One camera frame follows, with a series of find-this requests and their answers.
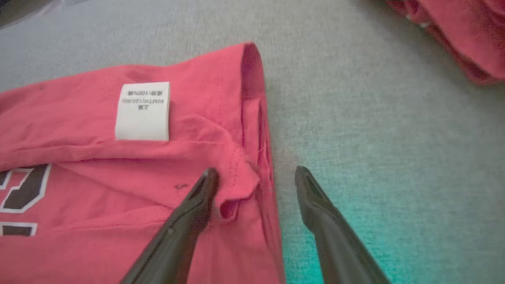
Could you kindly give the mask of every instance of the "table surface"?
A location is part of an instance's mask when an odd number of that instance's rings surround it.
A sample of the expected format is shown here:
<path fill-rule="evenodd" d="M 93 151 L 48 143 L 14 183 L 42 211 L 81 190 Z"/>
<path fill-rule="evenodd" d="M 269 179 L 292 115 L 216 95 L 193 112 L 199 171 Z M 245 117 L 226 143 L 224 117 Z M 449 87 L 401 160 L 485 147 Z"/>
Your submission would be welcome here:
<path fill-rule="evenodd" d="M 288 283 L 320 283 L 305 165 L 393 283 L 505 279 L 505 87 L 372 0 L 90 0 L 0 30 L 0 91 L 243 41 L 262 54 Z"/>

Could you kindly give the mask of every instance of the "folded red garment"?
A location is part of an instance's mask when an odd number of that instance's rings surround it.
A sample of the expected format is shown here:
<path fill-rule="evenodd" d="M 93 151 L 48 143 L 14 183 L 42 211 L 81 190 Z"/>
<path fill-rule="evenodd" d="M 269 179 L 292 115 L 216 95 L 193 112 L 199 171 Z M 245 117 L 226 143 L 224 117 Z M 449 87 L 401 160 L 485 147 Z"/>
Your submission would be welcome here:
<path fill-rule="evenodd" d="M 387 2 L 442 43 L 476 84 L 505 80 L 503 0 Z"/>
<path fill-rule="evenodd" d="M 160 122 L 136 128 L 128 119 L 143 119 L 166 90 L 128 91 L 147 99 L 120 100 L 123 85 L 148 82 L 170 86 L 169 140 L 118 138 L 123 103 L 142 102 L 122 118 L 127 132 Z M 220 187 L 189 283 L 284 282 L 254 44 L 7 91 L 0 120 L 1 283 L 118 283 L 209 167 L 220 173 Z"/>

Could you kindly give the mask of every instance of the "gray tablecloth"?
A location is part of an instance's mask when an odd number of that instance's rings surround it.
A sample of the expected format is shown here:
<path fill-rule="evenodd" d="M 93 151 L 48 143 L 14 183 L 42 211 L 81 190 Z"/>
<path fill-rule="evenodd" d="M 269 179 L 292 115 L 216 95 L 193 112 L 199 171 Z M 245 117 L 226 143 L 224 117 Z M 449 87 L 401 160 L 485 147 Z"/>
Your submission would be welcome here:
<path fill-rule="evenodd" d="M 0 30 L 0 91 L 247 40 L 264 61 L 289 283 L 321 282 L 298 164 L 393 283 L 503 283 L 505 88 L 469 83 L 380 1 L 92 0 Z"/>

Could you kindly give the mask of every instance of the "white clothing label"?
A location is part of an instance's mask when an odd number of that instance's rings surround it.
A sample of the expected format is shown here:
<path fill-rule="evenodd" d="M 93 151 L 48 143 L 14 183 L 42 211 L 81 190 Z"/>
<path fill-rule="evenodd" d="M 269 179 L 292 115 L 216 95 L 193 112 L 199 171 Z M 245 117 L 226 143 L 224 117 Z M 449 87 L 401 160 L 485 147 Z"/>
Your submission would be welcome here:
<path fill-rule="evenodd" d="M 119 95 L 116 139 L 168 141 L 170 83 L 124 84 Z"/>

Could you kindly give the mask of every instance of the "care tag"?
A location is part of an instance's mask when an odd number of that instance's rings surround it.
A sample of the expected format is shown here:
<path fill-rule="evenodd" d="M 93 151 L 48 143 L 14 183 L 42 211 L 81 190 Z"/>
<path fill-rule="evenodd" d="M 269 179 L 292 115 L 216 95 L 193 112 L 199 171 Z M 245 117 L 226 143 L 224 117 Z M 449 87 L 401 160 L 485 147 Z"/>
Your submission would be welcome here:
<path fill-rule="evenodd" d="M 170 83 L 124 84 L 116 117 L 116 139 L 168 141 Z"/>

